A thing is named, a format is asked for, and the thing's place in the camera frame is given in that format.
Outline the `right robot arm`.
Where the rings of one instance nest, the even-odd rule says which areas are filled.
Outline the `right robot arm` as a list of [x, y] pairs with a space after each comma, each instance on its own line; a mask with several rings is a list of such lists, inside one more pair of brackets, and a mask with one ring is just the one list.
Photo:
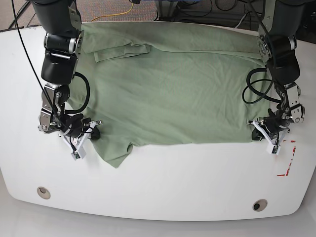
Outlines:
[[[90, 85], [83, 74], [76, 72], [84, 36], [77, 2], [34, 0], [32, 6], [46, 31], [41, 70], [41, 78], [46, 85], [42, 90], [39, 129], [46, 134], [58, 132], [72, 150], [74, 159], [83, 158], [83, 143], [100, 138], [97, 126], [101, 121], [92, 121], [82, 114], [90, 99]], [[69, 85], [75, 77], [83, 80], [86, 97], [80, 108], [67, 110], [65, 104], [70, 98]]]

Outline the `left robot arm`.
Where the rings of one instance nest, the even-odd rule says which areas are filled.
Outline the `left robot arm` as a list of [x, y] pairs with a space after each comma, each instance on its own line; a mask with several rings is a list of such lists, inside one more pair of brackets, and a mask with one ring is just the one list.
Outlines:
[[[254, 126], [252, 140], [266, 139], [268, 153], [277, 155], [285, 135], [290, 132], [289, 126], [303, 122], [305, 116], [305, 108], [300, 103], [301, 89], [295, 82], [300, 76], [295, 55], [295, 34], [307, 1], [267, 0], [262, 14], [257, 14], [252, 1], [249, 0], [247, 4], [259, 23], [257, 44], [265, 66], [248, 73], [246, 88], [258, 95], [258, 99], [245, 103], [251, 105], [266, 99], [277, 104], [275, 112], [268, 109], [267, 117], [249, 121]], [[251, 81], [251, 77], [259, 72], [268, 74], [268, 89], [274, 88], [278, 99], [268, 96], [267, 91], [260, 92], [253, 87], [255, 82]]]

